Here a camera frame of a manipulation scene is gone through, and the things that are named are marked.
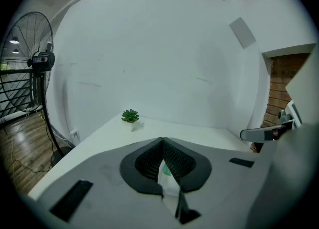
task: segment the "white table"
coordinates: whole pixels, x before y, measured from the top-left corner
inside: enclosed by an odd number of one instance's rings
[[[123,126],[121,114],[77,145],[34,186],[29,196],[37,200],[53,181],[95,154],[151,138],[174,137],[203,146],[251,152],[246,144],[225,129],[188,126],[140,117],[141,127],[130,132]]]

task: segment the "green succulent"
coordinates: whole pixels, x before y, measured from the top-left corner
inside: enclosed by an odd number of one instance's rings
[[[134,111],[133,109],[124,111],[122,116],[123,118],[121,119],[128,123],[134,123],[139,119],[137,111]]]

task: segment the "black pedestal fan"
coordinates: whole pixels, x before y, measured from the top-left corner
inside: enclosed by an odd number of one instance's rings
[[[42,106],[47,128],[57,150],[51,157],[54,166],[72,149],[60,148],[50,124],[45,94],[54,66],[53,33],[48,19],[39,12],[21,17],[2,44],[0,78],[11,106],[31,112]]]

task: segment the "fan pole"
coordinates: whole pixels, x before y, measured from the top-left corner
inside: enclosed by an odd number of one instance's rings
[[[45,76],[45,74],[41,74],[41,75],[40,75],[40,85],[41,85],[41,88],[40,88],[41,90],[40,90],[40,92],[41,92],[41,101],[42,101],[42,107],[43,107],[44,117],[45,117],[46,125],[47,125],[47,127],[49,128],[49,132],[50,132],[51,138],[52,138],[52,140],[53,140],[53,143],[55,144],[56,149],[58,150],[58,152],[59,152],[61,158],[63,158],[63,157],[64,157],[64,154],[63,154],[61,148],[59,147],[59,145],[58,145],[58,143],[57,143],[57,141],[56,141],[56,138],[55,138],[55,136],[54,136],[54,134],[53,134],[53,130],[52,130],[52,127],[51,127],[51,124],[50,124],[50,120],[49,120],[48,110],[47,110],[47,108],[46,108],[45,88],[44,88],[44,76]]]

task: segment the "white container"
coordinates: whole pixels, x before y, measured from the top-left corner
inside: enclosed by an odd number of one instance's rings
[[[123,127],[125,127],[126,131],[134,131],[137,125],[137,121],[134,123],[128,123],[122,120]]]

